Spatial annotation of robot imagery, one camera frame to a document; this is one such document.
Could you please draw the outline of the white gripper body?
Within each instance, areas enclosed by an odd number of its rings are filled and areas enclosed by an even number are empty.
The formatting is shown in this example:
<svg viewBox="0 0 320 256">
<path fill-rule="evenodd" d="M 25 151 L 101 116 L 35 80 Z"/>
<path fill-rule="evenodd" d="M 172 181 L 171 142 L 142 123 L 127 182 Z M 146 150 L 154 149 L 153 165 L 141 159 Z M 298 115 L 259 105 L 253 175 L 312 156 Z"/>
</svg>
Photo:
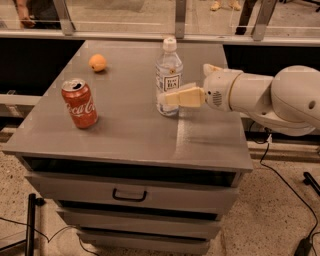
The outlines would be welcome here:
<svg viewBox="0 0 320 256">
<path fill-rule="evenodd" d="M 206 103 L 213 109 L 230 112 L 229 96 L 241 70 L 222 69 L 205 74 L 203 89 Z"/>
</svg>

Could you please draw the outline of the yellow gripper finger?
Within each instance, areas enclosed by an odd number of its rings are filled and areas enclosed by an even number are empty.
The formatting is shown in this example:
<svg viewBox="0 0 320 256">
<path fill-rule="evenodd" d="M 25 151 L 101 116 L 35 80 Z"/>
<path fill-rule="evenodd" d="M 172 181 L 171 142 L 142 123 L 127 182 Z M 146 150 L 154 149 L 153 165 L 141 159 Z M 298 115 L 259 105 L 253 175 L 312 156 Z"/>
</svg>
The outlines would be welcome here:
<svg viewBox="0 0 320 256">
<path fill-rule="evenodd" d="M 205 103 L 205 92 L 195 83 L 189 83 L 178 89 L 160 93 L 158 102 L 168 106 L 198 108 Z"/>
<path fill-rule="evenodd" d="M 209 76 L 211 73 L 216 72 L 216 71 L 220 71 L 221 67 L 218 66 L 214 66 L 211 64 L 204 64 L 203 65 L 203 73 L 205 76 Z"/>
</svg>

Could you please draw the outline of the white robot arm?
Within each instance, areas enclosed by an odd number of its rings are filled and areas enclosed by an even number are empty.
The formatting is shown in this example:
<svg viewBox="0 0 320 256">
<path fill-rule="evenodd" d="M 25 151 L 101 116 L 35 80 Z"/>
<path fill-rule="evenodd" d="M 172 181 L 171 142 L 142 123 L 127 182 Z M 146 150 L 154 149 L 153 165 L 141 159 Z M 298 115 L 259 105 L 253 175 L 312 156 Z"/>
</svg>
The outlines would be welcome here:
<svg viewBox="0 0 320 256">
<path fill-rule="evenodd" d="M 189 83 L 163 92 L 158 102 L 193 108 L 206 103 L 215 110 L 243 113 L 289 136 L 320 129 L 320 71 L 314 68 L 295 65 L 265 76 L 205 64 L 203 72 L 201 87 Z"/>
</svg>

